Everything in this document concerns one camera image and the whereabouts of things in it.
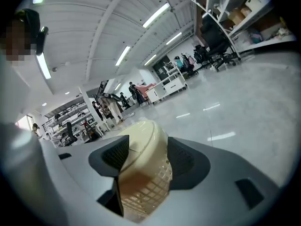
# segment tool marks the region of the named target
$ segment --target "black office chair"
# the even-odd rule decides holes
[[[219,72],[219,67],[223,64],[232,63],[233,66],[236,65],[234,62],[235,58],[238,58],[235,51],[232,49],[231,44],[228,38],[225,36],[223,31],[219,28],[216,22],[210,17],[206,16],[203,18],[203,26],[200,28],[202,32],[202,37],[207,42],[210,51],[207,53],[209,57],[213,57],[214,55],[219,55],[219,58],[211,60],[216,61],[217,63],[214,65],[217,72]],[[226,54],[227,49],[230,47],[232,50],[231,54]]]
[[[68,142],[65,144],[65,146],[70,146],[70,145],[72,145],[73,142],[77,141],[77,138],[72,133],[72,125],[70,122],[67,122],[67,132],[68,132],[68,136],[69,136],[70,140],[68,140]]]
[[[201,64],[201,67],[197,70],[207,68],[211,63],[214,63],[212,58],[208,55],[207,50],[205,47],[202,47],[201,45],[197,45],[194,49],[194,58],[198,64]]]

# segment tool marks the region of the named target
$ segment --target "window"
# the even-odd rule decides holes
[[[31,116],[26,115],[22,119],[20,119],[16,125],[25,130],[32,130],[32,125],[33,125],[33,119]]]

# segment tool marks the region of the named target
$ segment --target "white column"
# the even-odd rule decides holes
[[[99,124],[103,124],[102,120],[100,119],[100,117],[98,116],[96,110],[94,109],[92,102],[90,101],[86,89],[83,86],[79,86],[79,90],[83,95],[84,101],[88,106],[88,110],[91,112],[91,115],[93,116],[94,120]]]

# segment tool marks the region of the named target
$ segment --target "office chair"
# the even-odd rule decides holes
[[[213,21],[210,16],[206,16],[203,18],[203,26],[200,28],[202,32],[202,37],[207,42],[210,51],[207,53],[209,57],[213,57],[214,55],[219,55],[219,59],[216,60],[216,64],[214,65],[217,72],[219,72],[219,67],[223,64],[232,63],[233,66],[236,65],[234,62],[235,58],[238,58],[235,51],[232,49],[228,38],[224,35],[223,31],[220,30],[219,26]],[[230,47],[232,50],[231,54],[226,54],[227,49]]]
[[[65,144],[65,146],[70,146],[73,142],[77,141],[77,138],[72,133],[72,125],[70,122],[67,122],[67,132],[70,140]]]

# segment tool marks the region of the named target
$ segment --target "standing person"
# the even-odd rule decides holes
[[[33,125],[32,125],[32,132],[33,132],[39,139],[41,139],[42,136],[39,136],[38,133],[37,133],[37,130],[38,130],[38,129],[40,129],[40,128],[38,127],[38,125],[37,125],[36,123],[33,123]]]
[[[124,95],[123,95],[122,92],[120,93],[120,99],[121,99],[122,105],[123,105],[126,109],[130,108],[130,105],[127,103],[127,100],[126,100],[126,98],[124,97]]]
[[[132,82],[130,82],[130,87],[128,88],[128,90],[133,95],[133,99],[137,99],[139,105],[143,105],[144,104],[144,99],[143,99],[142,95],[140,94],[140,91],[136,88],[135,84],[133,84]]]
[[[113,99],[113,96],[111,94],[108,93],[103,93],[102,94],[102,100],[104,101],[105,105],[104,107],[107,107],[111,113],[112,116],[115,118],[116,123],[120,123],[123,122],[123,117],[121,115],[121,112],[117,106],[117,102],[115,101],[115,99]]]
[[[92,101],[92,105],[93,105],[94,109],[96,110],[96,113],[98,114],[98,116],[100,117],[100,119],[103,121],[103,116],[102,116],[102,114],[99,111],[100,107],[96,106],[95,101]]]

